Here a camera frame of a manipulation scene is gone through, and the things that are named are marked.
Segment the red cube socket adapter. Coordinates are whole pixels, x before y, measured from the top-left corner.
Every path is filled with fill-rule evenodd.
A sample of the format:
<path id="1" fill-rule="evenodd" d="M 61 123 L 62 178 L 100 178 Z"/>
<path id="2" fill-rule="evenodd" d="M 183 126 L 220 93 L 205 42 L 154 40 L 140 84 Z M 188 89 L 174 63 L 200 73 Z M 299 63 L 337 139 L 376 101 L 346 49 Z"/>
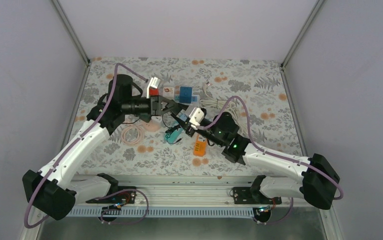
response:
<path id="1" fill-rule="evenodd" d="M 159 89 L 158 88 L 149 88 L 149 95 L 150 96 L 159 96 L 160 95 L 160 92 L 159 92 Z"/>

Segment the blue cube socket adapter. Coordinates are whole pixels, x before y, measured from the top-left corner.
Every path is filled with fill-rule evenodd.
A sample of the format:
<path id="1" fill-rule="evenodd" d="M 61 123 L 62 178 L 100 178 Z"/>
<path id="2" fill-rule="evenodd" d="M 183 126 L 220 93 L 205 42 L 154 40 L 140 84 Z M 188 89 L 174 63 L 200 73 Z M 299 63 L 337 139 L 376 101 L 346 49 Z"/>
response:
<path id="1" fill-rule="evenodd" d="M 193 98 L 193 88 L 189 86 L 181 86 L 179 88 L 179 102 L 182 104 L 190 104 Z"/>

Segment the black power adapter with cable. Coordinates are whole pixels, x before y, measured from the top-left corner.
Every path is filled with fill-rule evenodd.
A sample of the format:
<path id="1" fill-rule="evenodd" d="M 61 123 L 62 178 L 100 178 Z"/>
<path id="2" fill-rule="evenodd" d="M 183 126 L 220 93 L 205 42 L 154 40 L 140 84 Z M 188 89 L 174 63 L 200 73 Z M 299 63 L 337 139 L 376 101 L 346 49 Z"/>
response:
<path id="1" fill-rule="evenodd" d="M 164 134 L 165 141 L 169 145 L 175 145 L 178 142 L 180 142 L 182 140 L 182 138 L 180 137 L 180 134 L 182 133 L 183 128 L 179 124 L 177 124 L 175 126 L 168 126 L 165 123 L 164 116 L 162 116 L 161 118 L 162 118 L 163 125 L 167 128 L 167 130 L 165 131 L 165 134 Z"/>

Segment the white cube socket adapter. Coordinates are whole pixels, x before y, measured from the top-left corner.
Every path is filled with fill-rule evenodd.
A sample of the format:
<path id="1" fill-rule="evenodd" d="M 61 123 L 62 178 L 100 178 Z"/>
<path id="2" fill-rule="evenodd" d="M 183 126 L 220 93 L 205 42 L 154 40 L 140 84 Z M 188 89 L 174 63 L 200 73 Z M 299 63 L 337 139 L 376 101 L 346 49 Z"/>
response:
<path id="1" fill-rule="evenodd" d="M 174 87 L 163 87 L 162 96 L 165 98 L 173 99 L 175 97 L 175 88 Z"/>

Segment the orange power strip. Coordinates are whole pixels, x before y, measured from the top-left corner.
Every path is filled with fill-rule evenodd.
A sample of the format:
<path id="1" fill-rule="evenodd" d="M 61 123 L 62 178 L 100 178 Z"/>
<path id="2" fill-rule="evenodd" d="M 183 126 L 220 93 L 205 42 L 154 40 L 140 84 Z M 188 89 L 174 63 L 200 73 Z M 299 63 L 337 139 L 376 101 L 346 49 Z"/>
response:
<path id="1" fill-rule="evenodd" d="M 203 157 L 206 154 L 206 148 L 208 145 L 208 141 L 205 137 L 198 134 L 196 136 L 194 149 L 193 149 L 193 155 L 197 157 Z"/>

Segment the cyan small adapter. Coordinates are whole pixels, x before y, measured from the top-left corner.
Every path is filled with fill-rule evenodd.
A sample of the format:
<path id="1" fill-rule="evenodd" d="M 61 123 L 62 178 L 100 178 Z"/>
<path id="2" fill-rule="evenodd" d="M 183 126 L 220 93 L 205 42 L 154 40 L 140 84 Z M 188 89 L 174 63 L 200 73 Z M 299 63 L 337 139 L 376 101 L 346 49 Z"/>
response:
<path id="1" fill-rule="evenodd" d="M 182 113 L 182 112 L 180 112 L 179 114 L 178 114 L 178 116 L 177 116 L 182 122 L 184 122 L 185 124 L 187 124 L 188 122 L 189 122 L 189 120 L 190 120 L 190 118 L 186 115 L 186 114 L 184 114 L 184 113 Z"/>

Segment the white multicolour power strip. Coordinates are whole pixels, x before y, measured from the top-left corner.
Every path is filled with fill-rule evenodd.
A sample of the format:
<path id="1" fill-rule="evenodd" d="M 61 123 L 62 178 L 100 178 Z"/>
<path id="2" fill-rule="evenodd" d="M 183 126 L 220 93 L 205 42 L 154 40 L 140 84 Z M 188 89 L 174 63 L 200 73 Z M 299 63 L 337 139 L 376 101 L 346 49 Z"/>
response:
<path id="1" fill-rule="evenodd" d="M 175 95 L 174 101 L 183 105 L 199 105 L 200 96 L 198 94 L 192 94 L 191 96 Z"/>

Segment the teal power strip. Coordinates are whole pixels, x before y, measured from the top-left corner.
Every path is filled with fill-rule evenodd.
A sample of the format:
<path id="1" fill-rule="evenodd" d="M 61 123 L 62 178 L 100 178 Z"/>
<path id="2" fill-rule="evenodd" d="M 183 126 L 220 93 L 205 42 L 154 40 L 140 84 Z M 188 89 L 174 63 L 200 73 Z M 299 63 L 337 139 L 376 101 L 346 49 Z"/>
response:
<path id="1" fill-rule="evenodd" d="M 176 144 L 181 140 L 179 136 L 182 132 L 183 129 L 181 127 L 170 128 L 165 132 L 164 139 L 170 145 Z"/>

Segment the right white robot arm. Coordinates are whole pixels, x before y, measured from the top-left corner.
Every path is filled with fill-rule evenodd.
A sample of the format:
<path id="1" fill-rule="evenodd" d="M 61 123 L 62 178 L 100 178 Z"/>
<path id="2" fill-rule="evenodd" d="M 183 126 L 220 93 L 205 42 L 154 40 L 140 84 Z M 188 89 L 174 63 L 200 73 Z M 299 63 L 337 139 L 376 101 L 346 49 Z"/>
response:
<path id="1" fill-rule="evenodd" d="M 265 175 L 256 177 L 250 197 L 257 204 L 287 197 L 304 199 L 318 209 L 329 210 L 336 199 L 340 177 L 321 154 L 296 156 L 253 144 L 239 134 L 239 126 L 227 112 L 222 113 L 216 123 L 202 119 L 202 127 L 210 126 L 205 130 L 193 129 L 187 117 L 175 117 L 175 120 L 187 135 L 199 134 L 222 147 L 222 155 L 231 163 L 263 168 L 279 175 L 279 179 Z"/>

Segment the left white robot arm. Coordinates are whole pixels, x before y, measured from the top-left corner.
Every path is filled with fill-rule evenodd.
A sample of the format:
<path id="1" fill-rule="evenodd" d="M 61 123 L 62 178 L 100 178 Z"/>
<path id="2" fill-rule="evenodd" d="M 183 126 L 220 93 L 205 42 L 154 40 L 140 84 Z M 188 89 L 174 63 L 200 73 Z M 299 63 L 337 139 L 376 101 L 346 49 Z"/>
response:
<path id="1" fill-rule="evenodd" d="M 72 179 L 89 155 L 125 121 L 127 115 L 150 120 L 152 116 L 166 113 L 177 115 L 187 105 L 159 95 L 142 97 L 133 95 L 137 85 L 131 76 L 117 74 L 109 82 L 108 94 L 103 95 L 86 116 L 86 121 L 72 139 L 49 163 L 40 170 L 28 170 L 22 183 L 28 202 L 24 223 L 28 223 L 33 207 L 47 217 L 61 220 L 78 204 L 91 200 L 111 203 L 118 198 L 118 181 L 100 173 L 88 180 L 73 182 Z"/>

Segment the floral patterned table mat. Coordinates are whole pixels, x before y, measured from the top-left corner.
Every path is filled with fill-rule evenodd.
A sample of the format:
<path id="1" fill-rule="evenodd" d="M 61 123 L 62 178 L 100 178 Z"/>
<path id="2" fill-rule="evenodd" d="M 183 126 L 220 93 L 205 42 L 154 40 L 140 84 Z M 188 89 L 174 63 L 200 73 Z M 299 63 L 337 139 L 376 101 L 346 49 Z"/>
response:
<path id="1" fill-rule="evenodd" d="M 280 66 L 272 60 L 96 57 L 91 62 L 75 116 L 73 135 L 98 99 L 109 91 L 108 84 L 117 63 L 122 64 L 118 72 L 130 75 L 143 89 L 147 86 L 144 79 L 151 77 L 160 78 L 163 87 L 174 87 L 175 95 L 180 93 L 180 87 L 192 87 L 193 95 L 200 96 L 199 106 L 206 108 L 209 119 L 220 112 L 229 97 L 239 96 L 241 101 L 233 100 L 227 110 L 242 135 L 247 134 L 246 124 L 250 123 L 256 143 L 287 154 L 302 154 Z M 176 125 L 169 114 L 164 115 L 164 121 L 169 127 Z M 180 142 L 170 145 L 164 139 L 167 130 L 164 124 L 157 132 L 147 132 L 137 145 L 122 143 L 121 131 L 140 123 L 137 117 L 127 116 L 125 124 L 96 147 L 77 173 L 217 178 L 270 173 L 260 167 L 229 162 L 222 155 L 222 148 L 216 145 L 207 146 L 204 156 L 195 156 L 196 138 L 185 133 L 180 134 Z"/>

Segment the aluminium front rail base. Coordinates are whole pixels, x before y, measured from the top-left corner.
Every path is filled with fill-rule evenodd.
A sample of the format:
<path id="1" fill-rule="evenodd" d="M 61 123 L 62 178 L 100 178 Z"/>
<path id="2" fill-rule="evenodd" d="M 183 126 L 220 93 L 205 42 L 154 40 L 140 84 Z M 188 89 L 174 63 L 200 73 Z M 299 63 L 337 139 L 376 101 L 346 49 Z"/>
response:
<path id="1" fill-rule="evenodd" d="M 250 177 L 121 176 L 124 186 L 143 192 L 101 223 L 102 204 L 77 206 L 63 220 L 24 229 L 23 240 L 341 240 L 335 212 L 301 199 L 286 198 L 271 212 L 268 225 L 254 222 L 256 205 L 236 205 L 233 188 Z"/>

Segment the aluminium corner frame post left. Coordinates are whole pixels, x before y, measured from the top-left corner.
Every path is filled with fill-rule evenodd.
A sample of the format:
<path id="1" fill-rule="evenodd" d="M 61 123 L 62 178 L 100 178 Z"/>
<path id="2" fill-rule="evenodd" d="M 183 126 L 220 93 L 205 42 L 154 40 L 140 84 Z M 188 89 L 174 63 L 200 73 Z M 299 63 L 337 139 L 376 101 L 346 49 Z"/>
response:
<path id="1" fill-rule="evenodd" d="M 72 40 L 77 52 L 79 53 L 81 59 L 83 62 L 88 66 L 90 64 L 90 58 L 88 57 L 83 45 L 81 44 L 81 41 L 76 34 L 73 25 L 71 24 L 68 15 L 66 11 L 64 10 L 62 4 L 59 0 L 50 0 L 52 3 L 58 17 L 60 18 L 65 30 L 67 31 L 70 39 Z"/>

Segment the aluminium corner frame post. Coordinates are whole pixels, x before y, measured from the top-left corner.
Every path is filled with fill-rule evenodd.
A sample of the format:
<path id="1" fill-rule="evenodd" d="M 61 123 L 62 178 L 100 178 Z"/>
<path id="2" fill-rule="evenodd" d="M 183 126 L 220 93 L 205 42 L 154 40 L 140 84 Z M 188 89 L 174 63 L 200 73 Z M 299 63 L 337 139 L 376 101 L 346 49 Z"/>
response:
<path id="1" fill-rule="evenodd" d="M 70 39 L 72 40 L 77 52 L 79 53 L 81 59 L 83 62 L 88 66 L 90 64 L 90 58 L 88 57 L 83 45 L 81 44 L 81 41 L 76 34 L 73 25 L 71 24 L 68 15 L 66 11 L 64 10 L 62 4 L 59 0 L 50 0 L 52 3 L 58 17 L 60 18 L 65 30 L 67 31 Z"/>
<path id="2" fill-rule="evenodd" d="M 288 50 L 288 52 L 286 54 L 283 62 L 280 65 L 282 71 L 285 71 L 285 69 L 287 68 L 287 66 L 288 66 L 290 60 L 292 59 L 295 51 L 299 47 L 299 45 L 300 45 L 301 41 L 303 40 L 306 32 L 308 31 L 308 29 L 310 28 L 310 26 L 314 22 L 316 16 L 318 15 L 319 11 L 323 7 L 324 3 L 325 3 L 325 0 L 317 0 L 315 2 L 315 5 L 311 9 L 311 11 L 310 11 L 308 17 L 306 18 L 302 28 L 300 29 L 298 35 L 296 36 L 295 40 L 293 41 L 290 49 Z"/>

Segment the aluminium corner frame post right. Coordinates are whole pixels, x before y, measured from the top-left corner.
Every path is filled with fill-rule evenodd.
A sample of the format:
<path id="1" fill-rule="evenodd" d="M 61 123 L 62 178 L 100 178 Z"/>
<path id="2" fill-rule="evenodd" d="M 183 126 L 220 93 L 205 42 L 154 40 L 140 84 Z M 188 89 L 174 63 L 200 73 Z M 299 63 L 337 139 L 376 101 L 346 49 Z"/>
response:
<path id="1" fill-rule="evenodd" d="M 283 62 L 280 65 L 282 71 L 285 71 L 285 69 L 287 68 L 287 66 L 288 66 L 290 60 L 292 59 L 295 51 L 299 47 L 299 45 L 300 45 L 301 41 L 303 40 L 306 32 L 308 31 L 308 29 L 310 28 L 310 26 L 314 22 L 316 16 L 318 15 L 319 11 L 323 7 L 324 3 L 325 3 L 325 0 L 317 0 L 315 2 L 315 5 L 311 9 L 311 11 L 310 11 L 308 17 L 306 18 L 302 28 L 300 29 L 298 35 L 296 36 L 295 40 L 293 41 L 290 49 L 288 50 L 288 52 L 286 54 Z"/>

